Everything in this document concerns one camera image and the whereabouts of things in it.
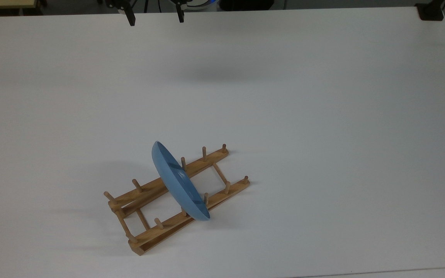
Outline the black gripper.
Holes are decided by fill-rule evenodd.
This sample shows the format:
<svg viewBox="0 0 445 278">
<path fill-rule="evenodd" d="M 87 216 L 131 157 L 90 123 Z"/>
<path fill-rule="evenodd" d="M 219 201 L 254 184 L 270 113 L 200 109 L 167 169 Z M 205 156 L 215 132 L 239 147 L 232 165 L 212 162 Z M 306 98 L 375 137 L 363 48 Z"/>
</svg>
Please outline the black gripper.
<svg viewBox="0 0 445 278">
<path fill-rule="evenodd" d="M 184 23 L 184 6 L 187 5 L 189 2 L 192 2 L 192 0 L 170 0 L 170 2 L 175 4 L 179 22 Z M 134 7 L 136 0 L 105 0 L 105 3 L 106 6 L 109 8 L 123 10 L 127 17 L 129 25 L 135 25 L 136 17 L 132 8 Z"/>
</svg>

